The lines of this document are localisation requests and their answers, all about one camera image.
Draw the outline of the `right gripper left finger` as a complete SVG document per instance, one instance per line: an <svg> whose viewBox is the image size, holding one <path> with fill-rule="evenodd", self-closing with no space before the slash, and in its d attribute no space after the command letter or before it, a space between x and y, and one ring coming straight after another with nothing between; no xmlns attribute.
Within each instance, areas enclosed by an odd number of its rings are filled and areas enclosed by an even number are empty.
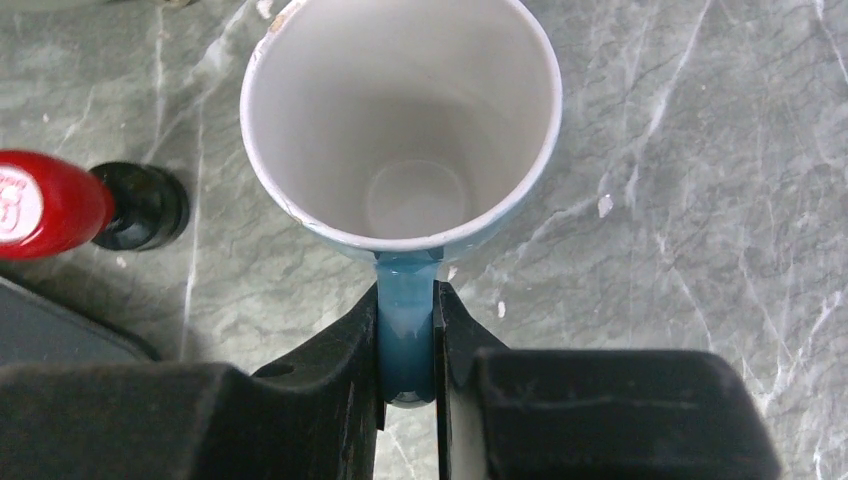
<svg viewBox="0 0 848 480"><path fill-rule="evenodd" d="M5 479L369 479L385 420L376 293L282 357L1 370Z"/></svg>

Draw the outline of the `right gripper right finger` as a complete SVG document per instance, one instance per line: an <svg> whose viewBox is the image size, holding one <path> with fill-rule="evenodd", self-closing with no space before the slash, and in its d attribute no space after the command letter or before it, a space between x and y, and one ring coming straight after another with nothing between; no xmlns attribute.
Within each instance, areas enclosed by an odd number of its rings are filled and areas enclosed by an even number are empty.
<svg viewBox="0 0 848 480"><path fill-rule="evenodd" d="M697 350L510 348L434 295L443 479L777 479L741 376Z"/></svg>

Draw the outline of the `blue mug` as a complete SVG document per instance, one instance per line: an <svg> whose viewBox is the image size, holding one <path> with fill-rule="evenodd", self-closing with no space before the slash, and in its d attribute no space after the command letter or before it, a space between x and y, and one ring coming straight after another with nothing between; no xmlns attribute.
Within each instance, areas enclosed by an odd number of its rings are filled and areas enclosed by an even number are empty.
<svg viewBox="0 0 848 480"><path fill-rule="evenodd" d="M386 403L433 401L438 269L517 213L562 114L554 48L519 1L292 1L255 46L247 157L293 220L374 266Z"/></svg>

